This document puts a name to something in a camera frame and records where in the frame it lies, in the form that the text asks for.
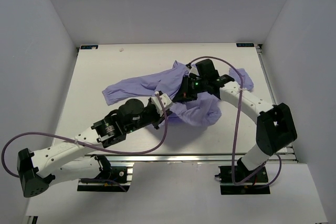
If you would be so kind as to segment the lavender purple jacket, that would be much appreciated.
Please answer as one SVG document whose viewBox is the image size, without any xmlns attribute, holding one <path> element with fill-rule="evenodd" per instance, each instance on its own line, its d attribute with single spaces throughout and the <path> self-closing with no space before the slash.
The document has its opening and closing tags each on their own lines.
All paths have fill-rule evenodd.
<svg viewBox="0 0 336 224">
<path fill-rule="evenodd" d="M 107 86 L 102 94 L 107 105 L 132 97 L 152 97 L 156 91 L 162 91 L 172 99 L 177 94 L 182 78 L 188 75 L 188 68 L 175 61 L 171 69 L 121 80 Z M 208 127 L 214 125 L 222 116 L 218 106 L 219 99 L 206 92 L 197 95 L 195 101 L 175 103 L 168 117 L 172 123 L 186 123 L 191 126 Z"/>
</svg>

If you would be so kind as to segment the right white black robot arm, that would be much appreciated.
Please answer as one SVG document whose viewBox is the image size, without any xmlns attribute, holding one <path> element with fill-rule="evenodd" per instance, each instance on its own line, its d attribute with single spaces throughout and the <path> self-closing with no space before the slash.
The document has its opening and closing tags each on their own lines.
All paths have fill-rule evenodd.
<svg viewBox="0 0 336 224">
<path fill-rule="evenodd" d="M 224 74 L 220 75 L 211 59 L 204 59 L 194 66 L 186 65 L 187 76 L 174 97 L 175 102 L 196 99 L 207 92 L 235 106 L 256 124 L 255 145 L 237 161 L 237 175 L 247 182 L 256 175 L 256 169 L 279 150 L 297 139 L 297 131 L 290 108 L 284 104 L 271 104 L 243 88 L 241 82 Z"/>
</svg>

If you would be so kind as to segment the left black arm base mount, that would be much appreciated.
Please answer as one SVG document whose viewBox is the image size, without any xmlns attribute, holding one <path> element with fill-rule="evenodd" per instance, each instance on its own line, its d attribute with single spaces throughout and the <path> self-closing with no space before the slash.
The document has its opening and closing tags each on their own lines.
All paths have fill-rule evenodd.
<svg viewBox="0 0 336 224">
<path fill-rule="evenodd" d="M 92 156 L 98 162 L 99 173 L 93 178 L 79 179 L 77 191 L 126 193 L 130 188 L 132 168 L 124 165 L 111 165 L 106 156 Z"/>
</svg>

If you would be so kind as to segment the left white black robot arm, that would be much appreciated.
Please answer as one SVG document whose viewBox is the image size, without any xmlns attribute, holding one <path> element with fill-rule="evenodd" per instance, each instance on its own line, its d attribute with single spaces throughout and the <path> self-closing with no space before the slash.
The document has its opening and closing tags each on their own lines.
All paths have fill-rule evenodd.
<svg viewBox="0 0 336 224">
<path fill-rule="evenodd" d="M 109 161 L 102 155 L 87 157 L 87 154 L 111 153 L 109 147 L 124 141 L 128 134 L 148 125 L 158 127 L 166 123 L 172 105 L 169 96 L 162 92 L 150 97 L 147 105 L 138 99 L 129 99 L 74 138 L 60 136 L 61 142 L 51 147 L 20 150 L 17 171 L 23 196 L 35 197 L 52 185 L 74 179 L 96 183 L 112 181 Z"/>
</svg>

